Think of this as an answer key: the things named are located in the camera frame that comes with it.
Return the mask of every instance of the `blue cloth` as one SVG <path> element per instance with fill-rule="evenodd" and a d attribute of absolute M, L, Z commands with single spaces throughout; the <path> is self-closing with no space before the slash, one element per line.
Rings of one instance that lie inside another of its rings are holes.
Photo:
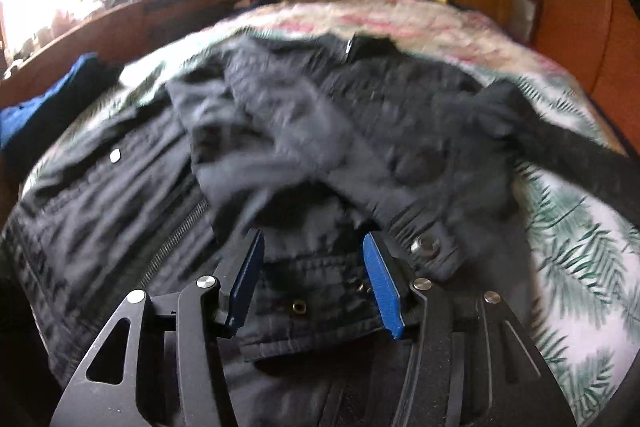
<path fill-rule="evenodd" d="M 121 72 L 122 66 L 111 66 L 95 53 L 81 55 L 47 92 L 0 111 L 0 151 L 14 181 L 24 181 L 52 143 L 117 83 Z"/>

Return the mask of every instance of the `bedspread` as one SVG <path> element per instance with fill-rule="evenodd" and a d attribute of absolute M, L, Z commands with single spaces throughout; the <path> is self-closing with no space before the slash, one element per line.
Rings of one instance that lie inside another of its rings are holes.
<path fill-rule="evenodd" d="M 89 108 L 43 156 L 41 169 L 87 130 L 150 100 L 179 68 L 245 30 L 300 39 L 333 32 L 390 36 L 411 54 L 458 65 L 481 84 L 508 78 L 543 118 L 622 151 L 575 79 L 517 44 L 477 12 L 415 0 L 276 5 L 223 21 L 127 66 L 120 84 Z M 514 193 L 524 209 L 536 304 L 531 334 L 579 425 L 617 389 L 640 347 L 640 232 L 612 208 L 551 172 L 521 162 Z"/>

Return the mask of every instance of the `metal snap button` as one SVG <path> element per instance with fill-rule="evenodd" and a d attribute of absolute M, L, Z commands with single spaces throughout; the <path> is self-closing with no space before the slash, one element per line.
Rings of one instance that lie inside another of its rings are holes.
<path fill-rule="evenodd" d="M 120 149 L 114 149 L 113 151 L 111 151 L 111 154 L 109 155 L 109 159 L 111 160 L 111 163 L 116 163 L 117 161 L 119 161 Z"/>
<path fill-rule="evenodd" d="M 302 299 L 296 299 L 291 304 L 291 310 L 296 315 L 304 315 L 306 313 L 306 302 Z"/>
<path fill-rule="evenodd" d="M 411 244 L 411 251 L 426 257 L 434 257 L 440 251 L 440 240 L 424 233 L 415 238 Z"/>

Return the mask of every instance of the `wooden dresser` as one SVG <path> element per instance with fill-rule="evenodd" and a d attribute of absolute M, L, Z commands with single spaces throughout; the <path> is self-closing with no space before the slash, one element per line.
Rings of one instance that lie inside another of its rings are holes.
<path fill-rule="evenodd" d="M 50 42 L 0 82 L 0 108 L 30 100 L 83 53 L 124 64 L 211 26 L 238 0 L 135 0 L 87 20 Z"/>

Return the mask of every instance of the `wooden cabinet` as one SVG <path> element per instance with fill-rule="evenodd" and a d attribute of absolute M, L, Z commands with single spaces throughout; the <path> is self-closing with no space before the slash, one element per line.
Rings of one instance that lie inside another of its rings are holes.
<path fill-rule="evenodd" d="M 640 20 L 628 0 L 542 0 L 532 41 L 640 150 Z"/>

